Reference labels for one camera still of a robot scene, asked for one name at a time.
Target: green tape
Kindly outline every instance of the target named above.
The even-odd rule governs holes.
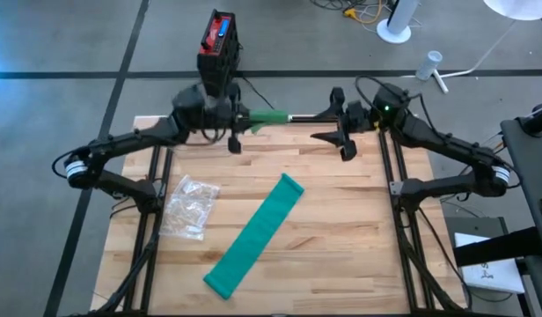
[[[286,124],[289,123],[289,114],[281,110],[252,110],[250,112],[250,121],[269,124]]]
[[[283,173],[223,258],[203,278],[204,282],[223,299],[229,299],[303,192],[304,188]]]

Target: butcher block tabletop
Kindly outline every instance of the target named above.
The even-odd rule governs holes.
[[[136,117],[135,127],[148,128],[157,118]],[[408,313],[378,136],[373,132],[353,135],[358,154],[342,162],[332,145],[310,138],[312,133],[333,129],[332,124],[265,127],[257,135],[239,137],[241,155],[227,151],[226,137],[212,146],[173,149],[168,196],[186,174],[219,186],[220,194],[203,241],[160,237],[148,313]],[[194,135],[189,141],[203,140]],[[392,146],[389,148],[398,175]],[[409,177],[433,179],[425,150],[403,151]],[[127,155],[122,175],[143,179],[151,152]],[[161,177],[163,163],[160,159],[157,177]],[[281,173],[298,182],[304,194],[225,301],[202,279],[239,236]],[[441,205],[436,199],[426,199],[421,206],[452,257]],[[112,218],[92,309],[104,304],[128,273],[139,217],[137,209],[129,209]],[[418,223],[429,270],[463,306],[460,282],[419,214]],[[144,272],[138,280],[135,308],[140,305]],[[413,273],[418,303],[424,306],[415,269]]]

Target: battery pack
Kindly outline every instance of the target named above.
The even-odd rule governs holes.
[[[233,13],[214,9],[202,36],[197,70],[208,96],[223,96],[234,78],[239,61],[239,42]]]

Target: clear plastic bag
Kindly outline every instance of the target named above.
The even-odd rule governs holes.
[[[179,182],[165,206],[159,233],[193,240],[204,239],[204,229],[220,188],[189,175]]]

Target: gray floor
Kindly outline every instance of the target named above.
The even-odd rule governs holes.
[[[0,0],[0,71],[116,71],[140,0]],[[469,68],[508,26],[481,1],[423,1],[422,29],[405,45],[390,46],[339,12],[305,0],[151,0],[130,70],[194,70],[202,31],[213,8],[234,11],[245,48],[243,70],[413,70],[425,53],[443,53],[441,69]],[[542,23],[519,22],[481,67],[542,69]],[[542,77],[462,77],[447,80],[448,95],[433,82],[384,78],[422,90],[435,125],[481,141],[499,122],[527,114],[542,102]],[[167,114],[170,100],[194,80],[127,80],[112,133],[128,131],[135,115]],[[280,109],[311,114],[326,107],[334,85],[357,99],[352,78],[254,78]],[[0,79],[0,316],[41,315],[52,285],[79,192],[50,172],[59,154],[97,136],[114,79]],[[264,107],[248,87],[244,101]],[[375,86],[363,82],[374,94]],[[419,105],[412,106],[420,113]],[[436,177],[461,165],[431,156]],[[109,164],[121,170],[121,159]],[[94,192],[60,314],[89,306],[113,201]],[[532,220],[523,193],[468,202],[490,217],[505,217],[511,231]],[[444,207],[448,216],[464,216]],[[501,294],[490,294],[500,298]],[[519,314],[514,299],[475,301],[481,312]]]

